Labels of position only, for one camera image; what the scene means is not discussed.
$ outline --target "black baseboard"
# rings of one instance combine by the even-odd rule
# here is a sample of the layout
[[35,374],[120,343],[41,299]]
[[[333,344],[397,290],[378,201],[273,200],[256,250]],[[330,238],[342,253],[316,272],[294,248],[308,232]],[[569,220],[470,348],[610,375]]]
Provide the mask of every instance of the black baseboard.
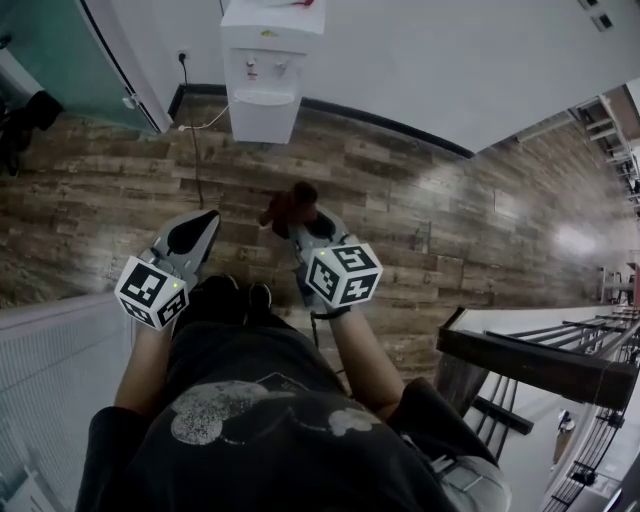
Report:
[[[173,119],[175,119],[176,113],[178,112],[180,104],[182,103],[182,99],[184,98],[184,95],[186,93],[226,96],[227,88],[224,85],[213,84],[189,84],[186,86],[184,84],[180,85],[176,90],[176,93],[173,96],[173,100],[171,101],[171,106],[169,107],[169,115]],[[408,135],[409,137],[413,137],[415,139],[427,142],[433,146],[437,146],[446,151],[449,151],[450,153],[454,153],[462,158],[473,158],[475,156],[475,153],[473,151],[463,148],[462,146],[459,146],[454,142],[443,139],[442,137],[438,137],[437,135],[418,130],[417,128],[412,128],[411,126],[408,126],[406,124],[398,123],[397,121],[392,121],[391,119],[387,119],[386,117],[370,114],[362,110],[343,107],[342,105],[336,105],[335,103],[328,103],[326,101],[312,100],[309,98],[302,98],[302,106],[304,108],[317,110],[319,112],[326,112],[328,114],[335,114],[349,119],[355,119],[357,121],[362,121],[364,123],[379,126],[380,128],[385,128],[397,133],[402,133],[403,135]]]

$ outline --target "wall outlet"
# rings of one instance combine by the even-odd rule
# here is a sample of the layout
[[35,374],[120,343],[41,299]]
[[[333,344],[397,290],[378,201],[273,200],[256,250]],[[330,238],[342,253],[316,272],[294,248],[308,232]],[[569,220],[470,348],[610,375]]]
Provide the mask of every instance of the wall outlet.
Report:
[[189,48],[180,48],[176,52],[176,59],[180,60],[181,53],[184,53],[186,55],[187,58],[185,60],[189,60],[191,58],[191,50]]

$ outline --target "person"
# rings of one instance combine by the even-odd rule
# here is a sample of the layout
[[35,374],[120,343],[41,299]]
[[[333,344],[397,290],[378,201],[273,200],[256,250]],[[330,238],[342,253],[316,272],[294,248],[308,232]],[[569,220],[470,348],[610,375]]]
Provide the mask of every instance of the person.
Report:
[[318,191],[306,181],[299,181],[287,192],[276,192],[267,211],[258,218],[261,226],[271,222],[272,231],[280,238],[289,239],[289,225],[315,222],[318,218],[316,202]]
[[508,509],[489,451],[426,380],[405,386],[357,307],[331,315],[350,398],[264,284],[190,299],[173,333],[140,326],[78,512]]

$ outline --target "power cord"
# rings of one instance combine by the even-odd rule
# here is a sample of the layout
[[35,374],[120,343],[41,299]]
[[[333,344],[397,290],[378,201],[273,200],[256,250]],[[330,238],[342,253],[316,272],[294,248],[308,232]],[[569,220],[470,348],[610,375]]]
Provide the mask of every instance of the power cord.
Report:
[[[187,66],[185,66],[184,61],[187,59],[186,54],[181,53],[178,55],[178,60],[180,64],[182,64],[182,69],[184,70],[184,86],[187,87],[189,85],[189,80],[187,78]],[[195,152],[196,162],[196,186],[198,188],[198,200],[200,202],[200,209],[204,210],[204,197],[202,196],[202,183],[200,183],[200,151],[198,150],[198,140],[196,139],[196,131],[193,127],[195,124],[193,122],[193,112],[191,112],[191,105],[187,102],[187,112],[189,113],[189,122],[191,123],[191,138],[193,139],[193,151]]]
[[320,350],[320,340],[318,338],[318,326],[316,325],[316,319],[334,320],[335,318],[340,318],[349,311],[351,311],[351,306],[343,306],[341,308],[328,311],[327,313],[316,313],[315,311],[311,311],[309,313],[309,317],[311,318],[311,329],[313,330],[313,342],[318,350]]
[[211,126],[212,124],[214,124],[218,119],[220,119],[222,117],[222,114],[224,114],[227,110],[229,110],[229,105],[227,105],[226,107],[224,107],[224,110],[222,112],[220,112],[218,114],[218,117],[216,117],[213,121],[211,121],[210,123],[207,124],[203,124],[202,126],[185,126],[185,125],[180,125],[178,127],[178,130],[180,130],[181,132],[185,131],[188,128],[191,128],[192,130],[203,130],[205,128],[209,128],[209,126]]

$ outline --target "shoe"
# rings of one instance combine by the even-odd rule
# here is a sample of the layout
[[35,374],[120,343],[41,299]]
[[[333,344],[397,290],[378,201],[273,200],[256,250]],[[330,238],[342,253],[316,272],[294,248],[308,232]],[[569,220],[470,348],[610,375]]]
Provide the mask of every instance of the shoe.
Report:
[[224,291],[225,289],[240,291],[240,287],[236,280],[229,274],[208,277],[200,286],[201,290],[213,290],[215,292]]
[[249,310],[258,315],[271,313],[271,290],[266,284],[254,283],[249,288]]

